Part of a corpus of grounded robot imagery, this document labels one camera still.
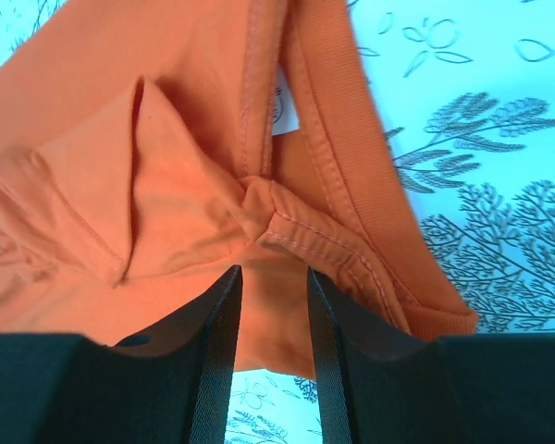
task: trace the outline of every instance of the floral tablecloth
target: floral tablecloth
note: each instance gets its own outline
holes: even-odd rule
[[[62,3],[0,2],[0,66]],[[348,9],[401,182],[479,332],[555,331],[555,0]],[[276,94],[274,132],[294,130],[283,79]],[[315,382],[235,374],[226,442],[320,443]]]

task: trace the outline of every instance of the orange fabric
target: orange fabric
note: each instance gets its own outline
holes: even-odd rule
[[[69,0],[0,69],[0,331],[113,344],[241,264],[237,371],[314,375],[308,265],[472,332],[354,48],[343,0]],[[301,130],[272,138],[278,60]]]

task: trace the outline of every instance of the leaf print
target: leaf print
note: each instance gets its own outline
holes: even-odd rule
[[[434,53],[434,56],[438,60],[442,60],[443,62],[456,63],[456,64],[469,63],[473,61],[471,57],[467,57],[466,55],[462,55],[458,53],[453,53],[451,51],[436,51]]]
[[[289,391],[289,390],[282,390],[282,391],[283,391],[286,395],[293,396],[294,398],[300,399],[300,396],[298,396],[296,393],[293,393],[293,392],[291,392],[291,391]]]
[[[397,127],[397,128],[391,129],[390,131],[385,132],[385,139],[387,141],[389,141],[390,139],[395,137],[397,134],[399,134],[403,130],[405,130],[404,127]]]
[[[288,431],[269,421],[261,414],[252,416],[245,412],[237,411],[238,416],[232,416],[228,419],[228,426],[226,433],[230,435],[237,435],[228,440],[228,442],[252,442],[250,438],[261,438],[261,441],[256,440],[255,443],[281,443],[288,444],[286,437]]]
[[[316,382],[311,379],[306,379],[304,377],[296,376],[294,377],[294,383],[298,386],[298,389],[302,392],[302,395],[307,401],[315,403],[318,401],[318,391],[316,388]]]
[[[488,100],[489,94],[486,92],[480,92],[479,94],[470,96],[471,99],[469,104],[462,111],[462,116],[466,119],[478,117],[498,104],[497,99]]]
[[[485,184],[459,190],[462,218],[421,222],[426,244],[480,315],[479,331],[555,329],[555,184],[533,182],[515,209]]]
[[[514,46],[516,54],[527,62],[542,62],[555,56],[555,51],[546,44],[532,39],[520,39]]]
[[[358,4],[360,0],[351,0],[350,3],[348,3],[348,12],[351,14],[351,12],[353,11],[353,9],[356,7],[356,5]]]
[[[22,46],[23,43],[25,43],[27,41],[27,38],[23,38],[23,37],[16,37],[15,41],[10,45],[10,51],[12,51],[13,53],[17,52],[17,50]]]
[[[427,51],[422,51],[421,53],[418,53],[409,64],[409,67],[407,67],[407,69],[405,70],[403,77],[408,78],[416,69],[422,66],[422,64],[427,60],[428,56],[429,53]]]
[[[422,34],[422,32],[416,28],[413,28],[413,27],[403,28],[402,33],[406,39],[409,39],[412,42],[426,41],[426,37],[424,36],[424,34]]]
[[[376,28],[379,35],[386,34],[392,28],[394,24],[395,16],[392,12],[387,12],[383,14],[378,22],[378,27]]]
[[[452,153],[450,150],[431,150],[426,152],[422,151],[419,153],[410,153],[409,155],[404,156],[397,165],[401,168],[410,168],[415,164],[427,162],[428,160],[436,159],[450,153]]]
[[[310,430],[310,429],[308,429],[306,431],[309,432],[309,433],[313,433],[315,435],[318,435],[319,437],[322,437],[323,436],[323,431],[322,431],[323,427],[321,425],[321,420],[319,418],[316,418],[316,422],[318,423],[318,426],[319,426],[320,430]]]
[[[459,36],[454,20],[445,18],[429,27],[425,41],[432,49],[446,49],[453,46]]]
[[[469,160],[472,160],[475,156],[472,154],[459,154],[459,155],[455,155],[453,157],[447,157],[445,159],[440,159],[438,161],[436,161],[436,163],[434,164],[436,166],[436,168],[440,169],[440,170],[454,170],[454,168],[457,167],[465,167],[468,165],[477,165],[479,166],[479,164],[465,164],[464,162],[467,162]]]
[[[418,171],[415,174],[415,178],[423,181],[426,185],[439,189],[457,188],[464,185],[464,182],[461,180],[444,179],[436,173],[437,171]]]
[[[413,180],[409,174],[402,170],[397,170],[397,175],[399,176],[399,181],[405,190],[421,192],[422,194],[431,194],[434,192],[431,188],[427,188],[427,186]]]
[[[267,381],[269,381],[269,384],[271,384],[271,385],[274,386],[275,388],[278,387],[278,384],[276,384],[276,381],[274,381],[271,377],[265,375],[265,379],[267,379]]]
[[[450,122],[444,129],[444,132],[449,135],[469,134],[485,126],[488,121],[489,119],[482,118],[471,122]]]
[[[549,111],[549,104],[543,100],[527,98],[501,107],[497,104],[498,101],[489,99],[486,92],[466,93],[434,112],[424,127],[426,133],[432,134],[430,142],[394,156],[395,167],[405,189],[432,193],[435,189],[457,188],[464,182],[450,178],[458,178],[481,167],[473,154],[458,154],[448,148],[440,149],[437,145],[446,143],[454,150],[511,153],[526,146],[494,141],[488,136],[483,137],[482,133],[496,130],[500,137],[515,138],[555,127],[555,119],[542,118]]]
[[[458,150],[487,151],[491,153],[509,153],[525,148],[520,143],[493,142],[481,136],[466,134],[454,141],[454,148]]]
[[[378,56],[380,56],[380,54],[377,53],[374,49],[366,48],[366,47],[363,47],[363,46],[360,46],[358,48],[358,54],[360,56],[365,56],[365,57],[378,57]]]
[[[41,15],[43,13],[43,10],[45,9],[45,6],[47,5],[47,0],[43,0],[41,2],[38,1],[37,2],[37,8],[38,8],[38,12],[37,12],[37,19],[35,20],[35,23],[33,24],[33,29],[31,31],[31,34],[34,34],[35,32],[37,32],[41,26]]]

